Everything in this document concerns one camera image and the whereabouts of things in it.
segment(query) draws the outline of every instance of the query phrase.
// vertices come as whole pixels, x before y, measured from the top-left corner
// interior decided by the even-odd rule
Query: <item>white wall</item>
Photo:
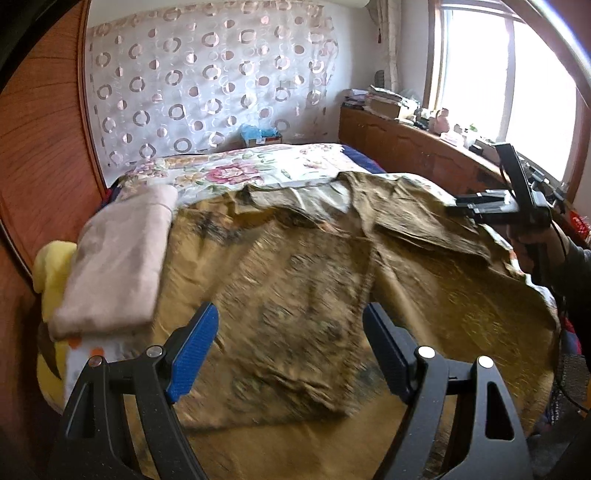
[[[422,100],[427,76],[428,0],[402,0],[398,50],[400,90],[412,90]]]
[[[339,56],[335,73],[327,90],[329,134],[327,141],[336,142],[339,133],[340,104],[343,91],[367,89],[374,82],[378,63],[378,29],[366,8],[350,8],[325,2],[326,15],[333,18],[339,39]]]
[[[210,0],[188,1],[188,4],[205,4]],[[342,7],[361,8],[367,4],[368,0],[337,0]],[[168,7],[170,5],[179,5],[181,2],[174,0],[92,0],[88,14],[88,26],[95,27],[102,23],[110,22],[117,18],[153,8]]]

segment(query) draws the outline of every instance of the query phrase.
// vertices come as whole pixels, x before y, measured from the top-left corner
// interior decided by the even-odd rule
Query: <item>cardboard box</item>
[[[273,145],[276,143],[283,143],[283,137],[279,135],[278,137],[263,137],[263,143],[256,143],[256,139],[251,138],[248,142],[246,142],[247,148],[253,147],[261,147],[263,145]]]
[[[410,108],[393,101],[383,101],[376,98],[369,98],[369,100],[366,101],[366,105],[371,109],[372,112],[375,112],[378,116],[383,118],[406,118],[413,114]]]

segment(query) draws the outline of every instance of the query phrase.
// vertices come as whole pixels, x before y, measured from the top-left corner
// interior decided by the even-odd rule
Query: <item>floral bedspread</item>
[[[293,181],[331,179],[340,171],[361,171],[338,144],[266,145],[211,155],[175,155],[138,165],[124,178],[121,199],[139,185],[168,183],[178,205],[190,205],[245,184],[281,187]]]

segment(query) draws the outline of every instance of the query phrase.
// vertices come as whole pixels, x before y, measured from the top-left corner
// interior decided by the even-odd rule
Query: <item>window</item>
[[[569,160],[574,80],[543,40],[501,2],[441,3],[443,55],[438,107],[474,125],[557,180]]]

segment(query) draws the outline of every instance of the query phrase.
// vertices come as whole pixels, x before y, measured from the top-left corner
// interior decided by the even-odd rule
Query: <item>pink flower pattern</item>
[[[320,160],[320,159],[307,160],[304,162],[304,166],[308,167],[308,168],[313,168],[314,170],[324,169],[324,164],[322,163],[322,160]]]
[[[205,178],[213,183],[236,185],[248,180],[262,180],[259,171],[250,164],[231,163],[210,170]]]

